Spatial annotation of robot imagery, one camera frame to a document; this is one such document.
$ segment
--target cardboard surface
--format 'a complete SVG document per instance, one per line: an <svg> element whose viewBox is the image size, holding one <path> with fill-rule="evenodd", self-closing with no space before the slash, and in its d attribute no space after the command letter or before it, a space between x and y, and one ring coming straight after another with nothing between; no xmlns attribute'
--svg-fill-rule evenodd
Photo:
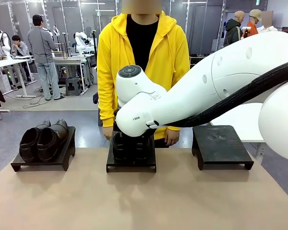
<svg viewBox="0 0 288 230"><path fill-rule="evenodd" d="M67 172L7 165L0 230L288 230L288 196L257 163L199 171L191 149L156 149L157 173L106 173L107 157L77 149Z"/></svg>

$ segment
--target white wall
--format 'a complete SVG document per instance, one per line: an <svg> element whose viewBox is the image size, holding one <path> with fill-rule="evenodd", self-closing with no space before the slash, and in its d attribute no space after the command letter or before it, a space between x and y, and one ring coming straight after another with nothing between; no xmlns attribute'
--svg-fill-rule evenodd
<svg viewBox="0 0 288 230"><path fill-rule="evenodd" d="M288 26L288 0L269 0L267 11L273 11L273 26Z"/></svg>

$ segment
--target yellow hoodie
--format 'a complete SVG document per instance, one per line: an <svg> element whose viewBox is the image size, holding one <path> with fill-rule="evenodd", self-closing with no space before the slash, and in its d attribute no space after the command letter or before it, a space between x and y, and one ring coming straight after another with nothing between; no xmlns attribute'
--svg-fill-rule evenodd
<svg viewBox="0 0 288 230"><path fill-rule="evenodd" d="M103 127L113 126L114 111L117 109L117 72L135 65L132 47L126 33L127 15L114 18L100 34L97 55L98 96L100 117ZM176 20L159 15L159 23L145 70L151 81L163 86L167 91L190 69L187 38ZM155 139L165 137L166 128L155 132Z"/></svg>

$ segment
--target gray jacket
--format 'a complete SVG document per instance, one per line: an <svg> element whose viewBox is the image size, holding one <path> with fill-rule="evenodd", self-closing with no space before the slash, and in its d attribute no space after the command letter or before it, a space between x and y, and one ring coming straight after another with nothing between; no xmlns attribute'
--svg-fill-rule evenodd
<svg viewBox="0 0 288 230"><path fill-rule="evenodd" d="M40 26L33 27L28 33L28 46L33 51L35 62L47 63L53 62L51 50L56 50L50 34Z"/></svg>
<svg viewBox="0 0 288 230"><path fill-rule="evenodd" d="M19 54L22 55L22 56L30 56L29 49L28 49L27 45L25 44L25 42L23 42L23 41L20 42L20 46L19 47L15 48L13 46L13 50L15 52L18 51Z"/></svg>

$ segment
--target bald man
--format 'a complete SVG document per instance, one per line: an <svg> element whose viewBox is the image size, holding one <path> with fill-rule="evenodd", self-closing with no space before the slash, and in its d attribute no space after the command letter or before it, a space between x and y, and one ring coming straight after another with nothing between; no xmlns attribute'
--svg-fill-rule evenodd
<svg viewBox="0 0 288 230"><path fill-rule="evenodd" d="M242 37L242 30L240 29L241 23L244 20L245 12L237 11L235 12L234 19L229 19L226 24L226 36L224 41L224 46L229 46L239 40Z"/></svg>

